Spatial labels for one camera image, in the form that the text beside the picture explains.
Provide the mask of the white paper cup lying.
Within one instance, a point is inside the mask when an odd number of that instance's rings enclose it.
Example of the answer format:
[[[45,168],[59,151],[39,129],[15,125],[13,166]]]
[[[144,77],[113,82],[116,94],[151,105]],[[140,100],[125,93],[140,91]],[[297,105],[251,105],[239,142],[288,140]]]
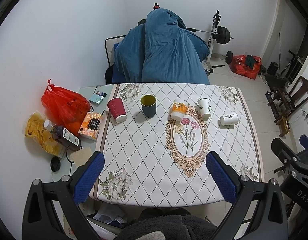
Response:
[[[222,126],[237,125],[238,122],[239,122],[239,118],[235,112],[220,116],[220,124]]]

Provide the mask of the orange and white cup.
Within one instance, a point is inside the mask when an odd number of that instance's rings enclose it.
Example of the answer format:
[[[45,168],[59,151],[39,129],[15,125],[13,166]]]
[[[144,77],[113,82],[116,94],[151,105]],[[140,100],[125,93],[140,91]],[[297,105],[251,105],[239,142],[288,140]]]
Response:
[[[177,99],[172,104],[171,118],[175,121],[181,121],[189,108],[189,103],[184,100]]]

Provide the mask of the blue blanket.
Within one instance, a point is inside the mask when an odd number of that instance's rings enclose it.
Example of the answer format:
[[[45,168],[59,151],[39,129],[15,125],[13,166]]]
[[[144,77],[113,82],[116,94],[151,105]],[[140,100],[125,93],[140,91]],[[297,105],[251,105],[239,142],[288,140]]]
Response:
[[[114,50],[114,64],[127,82],[209,84],[202,61],[209,48],[169,9],[151,11]]]

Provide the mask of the dark green cup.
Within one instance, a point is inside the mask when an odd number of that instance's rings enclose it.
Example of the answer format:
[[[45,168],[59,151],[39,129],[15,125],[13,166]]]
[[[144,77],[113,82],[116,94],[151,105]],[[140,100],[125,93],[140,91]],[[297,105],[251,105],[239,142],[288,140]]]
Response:
[[[153,95],[144,95],[141,100],[143,114],[147,118],[153,118],[156,113],[156,98]]]

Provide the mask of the floral patterned tablecloth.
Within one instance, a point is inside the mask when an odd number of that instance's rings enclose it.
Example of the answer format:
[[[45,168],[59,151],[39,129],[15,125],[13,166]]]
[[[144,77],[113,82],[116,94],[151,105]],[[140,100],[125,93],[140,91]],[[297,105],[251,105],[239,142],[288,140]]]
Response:
[[[222,200],[206,168],[215,151],[238,174],[264,179],[255,126],[240,89],[187,83],[123,83],[103,86],[108,99],[121,98],[127,118],[118,124],[105,111],[97,138],[105,165],[91,198],[115,204],[182,207]],[[156,98],[156,113],[142,111],[144,95]],[[208,98],[211,117],[202,119],[198,100]],[[172,104],[189,108],[181,121],[171,118]],[[220,116],[235,112],[237,125],[222,126]]]

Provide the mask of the red bag on floor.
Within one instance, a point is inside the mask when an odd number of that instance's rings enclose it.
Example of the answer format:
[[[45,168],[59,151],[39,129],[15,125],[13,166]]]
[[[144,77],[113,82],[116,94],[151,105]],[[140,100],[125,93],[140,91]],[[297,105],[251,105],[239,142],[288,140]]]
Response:
[[[262,66],[262,58],[252,55],[233,56],[230,70],[238,75],[255,80]]]

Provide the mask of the teal small box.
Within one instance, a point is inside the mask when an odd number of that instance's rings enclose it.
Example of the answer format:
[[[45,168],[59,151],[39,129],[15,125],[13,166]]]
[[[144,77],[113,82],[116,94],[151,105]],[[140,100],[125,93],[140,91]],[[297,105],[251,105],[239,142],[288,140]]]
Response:
[[[102,100],[104,99],[104,96],[102,95],[98,95],[98,94],[93,94],[90,98],[89,101],[96,103],[96,104],[100,104],[102,102]]]

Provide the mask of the bag of yellow chips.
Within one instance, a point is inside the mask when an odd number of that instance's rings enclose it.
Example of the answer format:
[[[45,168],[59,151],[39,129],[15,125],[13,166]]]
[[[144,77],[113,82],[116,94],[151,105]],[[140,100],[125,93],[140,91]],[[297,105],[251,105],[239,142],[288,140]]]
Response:
[[[25,137],[33,139],[47,153],[62,158],[65,148],[56,142],[51,132],[43,127],[46,118],[38,111],[34,112],[27,120]]]

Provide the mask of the dark wooden chair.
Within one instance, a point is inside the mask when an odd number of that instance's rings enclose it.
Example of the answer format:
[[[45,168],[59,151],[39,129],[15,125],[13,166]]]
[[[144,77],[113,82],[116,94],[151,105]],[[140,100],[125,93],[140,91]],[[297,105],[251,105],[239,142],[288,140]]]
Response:
[[[274,115],[274,123],[281,128],[280,137],[290,132],[289,117],[308,101],[308,80],[300,76],[290,92],[284,88],[275,88],[266,92],[268,106]]]

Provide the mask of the red plastic bag on table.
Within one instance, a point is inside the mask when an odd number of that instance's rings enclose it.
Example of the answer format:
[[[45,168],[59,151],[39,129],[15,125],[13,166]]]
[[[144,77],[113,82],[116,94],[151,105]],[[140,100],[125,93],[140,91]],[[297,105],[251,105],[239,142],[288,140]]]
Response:
[[[90,111],[89,101],[81,94],[51,83],[47,80],[41,103],[46,108],[47,116],[56,125],[64,126],[75,136],[78,136],[80,126]]]

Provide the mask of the white paper cup upright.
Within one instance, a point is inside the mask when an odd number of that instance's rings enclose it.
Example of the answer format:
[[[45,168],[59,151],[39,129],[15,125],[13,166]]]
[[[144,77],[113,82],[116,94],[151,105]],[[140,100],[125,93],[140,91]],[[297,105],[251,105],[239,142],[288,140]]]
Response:
[[[207,120],[211,117],[211,104],[208,98],[201,98],[197,102],[202,119]]]

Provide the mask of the small dark blue device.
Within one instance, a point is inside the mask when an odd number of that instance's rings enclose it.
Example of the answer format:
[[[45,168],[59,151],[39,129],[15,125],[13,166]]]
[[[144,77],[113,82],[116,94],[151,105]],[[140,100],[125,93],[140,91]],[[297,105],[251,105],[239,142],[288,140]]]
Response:
[[[106,93],[103,93],[103,92],[100,92],[100,91],[97,91],[96,94],[99,95],[99,96],[102,96],[102,97],[106,97],[107,96]]]

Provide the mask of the dumbbell on floor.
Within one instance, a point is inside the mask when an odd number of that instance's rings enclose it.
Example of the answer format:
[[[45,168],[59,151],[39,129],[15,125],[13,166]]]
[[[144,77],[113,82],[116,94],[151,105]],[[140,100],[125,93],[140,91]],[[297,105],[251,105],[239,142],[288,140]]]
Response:
[[[232,51],[227,51],[225,61],[227,64],[230,64],[233,60],[233,52]]]

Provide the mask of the dark liquid bottle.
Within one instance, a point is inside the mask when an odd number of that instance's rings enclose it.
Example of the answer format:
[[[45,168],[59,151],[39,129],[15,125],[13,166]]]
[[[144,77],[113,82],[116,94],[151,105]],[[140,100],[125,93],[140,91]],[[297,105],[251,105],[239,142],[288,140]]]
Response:
[[[64,147],[72,151],[78,151],[81,149],[81,141],[78,137],[72,134],[65,127],[56,125],[51,120],[45,120],[43,123],[44,129],[47,129],[55,141],[62,144]]]

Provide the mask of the black round lid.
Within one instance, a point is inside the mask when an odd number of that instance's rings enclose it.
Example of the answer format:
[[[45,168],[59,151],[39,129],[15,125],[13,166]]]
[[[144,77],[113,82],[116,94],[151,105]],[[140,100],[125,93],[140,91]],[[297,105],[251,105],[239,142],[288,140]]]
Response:
[[[52,172],[58,172],[61,168],[61,161],[58,157],[54,156],[50,162],[50,168]]]

